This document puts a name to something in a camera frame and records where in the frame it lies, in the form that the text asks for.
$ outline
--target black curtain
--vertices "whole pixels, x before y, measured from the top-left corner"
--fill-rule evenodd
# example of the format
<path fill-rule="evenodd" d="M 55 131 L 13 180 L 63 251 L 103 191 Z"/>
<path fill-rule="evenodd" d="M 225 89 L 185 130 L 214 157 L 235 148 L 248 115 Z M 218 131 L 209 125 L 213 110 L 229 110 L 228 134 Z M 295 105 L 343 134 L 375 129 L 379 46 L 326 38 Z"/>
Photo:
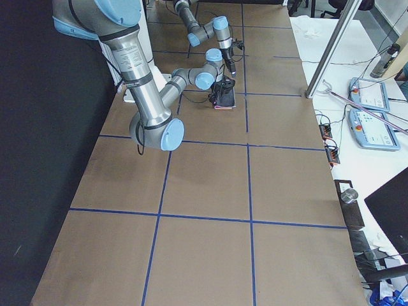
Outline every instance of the black curtain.
<path fill-rule="evenodd" d="M 28 305 L 115 93 L 98 43 L 55 31 L 51 0 L 0 12 L 0 305 Z"/>

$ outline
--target table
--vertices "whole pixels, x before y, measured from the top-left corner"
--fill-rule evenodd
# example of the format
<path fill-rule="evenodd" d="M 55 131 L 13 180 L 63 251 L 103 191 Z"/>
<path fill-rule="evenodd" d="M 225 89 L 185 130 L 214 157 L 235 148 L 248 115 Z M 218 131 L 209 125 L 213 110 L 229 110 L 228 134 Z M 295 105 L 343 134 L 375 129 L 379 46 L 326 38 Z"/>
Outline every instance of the table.
<path fill-rule="evenodd" d="M 302 16 L 291 18 L 296 44 L 307 82 L 310 82 L 320 60 L 325 46 L 330 39 L 337 20 L 309 19 Z M 325 80 L 329 82 L 333 91 L 347 97 L 348 83 L 352 77 L 358 77 L 367 67 L 367 63 L 350 65 L 352 63 L 367 61 L 375 56 L 377 50 L 365 32 L 360 21 L 352 21 L 346 31 L 338 50 L 335 52 Z M 377 64 L 379 57 L 375 58 L 367 69 L 365 78 Z M 385 81 L 388 96 L 394 99 L 405 99 L 394 79 Z M 331 121 L 341 120 L 344 113 L 344 103 L 331 96 L 316 94 L 313 97 L 315 110 L 327 115 Z M 408 118 L 408 103 L 390 101 L 391 113 Z M 388 116 L 389 120 L 404 129 L 408 128 L 406 122 Z M 334 179 L 345 179 L 353 182 L 354 188 L 359 193 L 358 203 L 365 222 L 363 229 L 368 242 L 373 246 L 381 246 L 383 250 L 396 254 L 391 242 L 378 226 L 369 212 L 364 198 L 389 181 L 396 174 L 408 166 L 408 137 L 397 133 L 401 149 L 396 152 L 361 149 L 353 135 L 349 132 L 349 124 L 344 120 L 343 125 L 332 124 L 333 138 L 340 144 L 340 162 L 331 172 Z"/>

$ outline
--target wall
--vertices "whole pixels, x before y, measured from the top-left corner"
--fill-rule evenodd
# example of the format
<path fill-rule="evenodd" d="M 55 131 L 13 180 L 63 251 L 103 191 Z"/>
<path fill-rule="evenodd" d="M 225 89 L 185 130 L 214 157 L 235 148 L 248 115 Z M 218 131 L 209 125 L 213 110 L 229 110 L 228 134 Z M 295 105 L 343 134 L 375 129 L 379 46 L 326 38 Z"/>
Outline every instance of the wall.
<path fill-rule="evenodd" d="M 401 35 L 408 27 L 408 0 L 375 0 L 375 7 L 382 13 L 388 23 L 393 26 L 405 10 L 405 14 L 395 25 L 395 31 Z"/>

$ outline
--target blue tape grid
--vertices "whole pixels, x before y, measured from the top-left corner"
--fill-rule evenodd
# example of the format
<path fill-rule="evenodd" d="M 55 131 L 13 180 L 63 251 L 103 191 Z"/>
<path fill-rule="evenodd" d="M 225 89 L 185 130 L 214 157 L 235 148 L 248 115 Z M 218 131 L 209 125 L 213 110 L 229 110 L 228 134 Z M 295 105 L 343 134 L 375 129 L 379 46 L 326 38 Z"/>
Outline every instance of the blue tape grid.
<path fill-rule="evenodd" d="M 195 16 L 198 14 L 198 6 L 197 4 Z M 241 15 L 242 15 L 242 39 L 244 40 L 244 5 L 241 3 Z M 161 23 L 161 24 L 178 24 L 173 22 L 152 22 L 152 23 Z M 271 29 L 290 29 L 290 27 L 255 27 L 255 28 L 271 28 Z M 163 53 L 180 53 L 180 54 L 187 54 L 187 58 L 190 54 L 204 54 L 201 52 L 191 52 L 191 46 L 189 45 L 188 52 L 171 52 L 171 51 L 155 51 L 155 52 L 163 52 Z M 246 76 L 246 65 L 245 65 L 245 50 L 243 51 L 243 61 L 244 61 L 244 92 L 237 94 L 243 94 L 245 98 L 245 122 L 246 122 L 246 132 L 249 132 L 249 116 L 248 116 L 248 102 L 247 96 L 248 95 L 262 95 L 262 96 L 295 96 L 300 97 L 301 95 L 297 94 L 257 94 L 247 92 L 247 76 Z M 290 58 L 290 59 L 297 59 L 297 57 L 279 57 L 274 56 L 276 58 Z M 180 112 L 181 107 L 181 99 L 180 97 L 178 101 L 178 108 L 177 114 Z M 125 138 L 128 139 L 128 136 L 116 136 L 116 135 L 100 135 L 100 137 L 109 137 L 109 138 Z M 274 145 L 252 145 L 249 143 L 242 144 L 242 143 L 220 143 L 220 142 L 195 142 L 191 140 L 184 140 L 185 143 L 200 143 L 200 144 L 213 144 L 213 145 L 236 145 L 246 147 L 247 149 L 247 169 L 248 169 L 248 196 L 249 196 L 249 220 L 246 219 L 230 219 L 230 218 L 218 218 L 218 217 L 200 217 L 200 216 L 193 216 L 193 215 L 173 215 L 173 214 L 162 214 L 161 210 L 163 207 L 163 198 L 164 192 L 166 189 L 166 183 L 168 179 L 168 172 L 170 169 L 171 163 L 171 152 L 169 153 L 168 162 L 166 166 L 166 173 L 164 176 L 163 182 L 163 189 L 161 193 L 161 199 L 159 204 L 159 210 L 155 213 L 149 212 L 132 212 L 132 211 L 123 211 L 123 210 L 104 210 L 104 209 L 94 209 L 94 208 L 70 208 L 72 211 L 81 211 L 81 212 L 99 212 L 99 213 L 107 213 L 107 214 L 129 214 L 129 215 L 146 215 L 156 217 L 156 227 L 154 230 L 154 236 L 152 241 L 152 247 L 150 250 L 150 257 L 149 257 L 149 265 L 147 268 L 146 278 L 145 278 L 145 286 L 143 289 L 143 297 L 142 297 L 142 306 L 145 305 L 147 290 L 149 287 L 149 277 L 150 271 L 152 268 L 152 262 L 154 257 L 154 248 L 156 246 L 157 234 L 159 231 L 159 223 L 161 217 L 169 217 L 169 218 L 181 218 L 181 219 L 195 219 L 195 220 L 208 220 L 208 221 L 222 221 L 222 222 L 240 222 L 240 223 L 248 223 L 250 234 L 251 234 L 251 268 L 252 268 L 252 298 L 253 298 L 253 306 L 256 306 L 256 267 L 255 267 L 255 253 L 254 253 L 254 224 L 269 224 L 269 225 L 276 225 L 276 226 L 298 226 L 298 227 L 311 227 L 311 228 L 327 228 L 327 229 L 338 229 L 338 230 L 346 230 L 347 228 L 344 226 L 330 226 L 330 225 L 322 225 L 322 224 L 302 224 L 302 223 L 293 223 L 293 222 L 274 222 L 274 221 L 259 221 L 253 219 L 253 212 L 252 212 L 252 184 L 251 184 L 251 147 L 270 147 L 276 149 L 290 149 L 290 150 L 316 150 L 316 151 L 324 151 L 323 149 L 313 149 L 313 148 L 300 148 L 300 147 L 283 147 L 283 146 L 274 146 Z"/>

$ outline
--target metal cylinder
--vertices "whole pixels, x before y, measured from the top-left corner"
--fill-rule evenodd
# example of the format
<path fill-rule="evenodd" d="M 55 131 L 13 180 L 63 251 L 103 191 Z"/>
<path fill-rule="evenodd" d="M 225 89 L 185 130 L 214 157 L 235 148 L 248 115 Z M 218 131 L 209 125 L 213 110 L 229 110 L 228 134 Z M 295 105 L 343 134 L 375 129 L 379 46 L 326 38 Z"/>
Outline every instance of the metal cylinder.
<path fill-rule="evenodd" d="M 120 72 L 132 97 L 138 104 L 144 126 L 156 126 L 171 116 L 163 105 L 149 64 L 146 61 L 138 39 L 139 30 L 106 40 L 118 63 Z"/>
<path fill-rule="evenodd" d="M 314 73 L 312 80 L 310 81 L 310 84 L 307 87 L 306 90 L 307 98 L 313 97 L 320 83 L 323 81 L 324 74 L 327 70 L 330 60 L 332 59 L 334 51 L 336 50 L 337 45 L 340 43 L 340 40 L 343 37 L 343 34 L 346 31 L 348 25 L 350 24 L 354 15 L 356 14 L 361 2 L 362 0 L 347 1 L 346 7 L 344 8 L 342 15 L 340 16 L 336 28 L 334 29 L 334 32 L 331 35 L 327 47 L 323 52 L 320 62 L 317 65 L 316 72 Z"/>

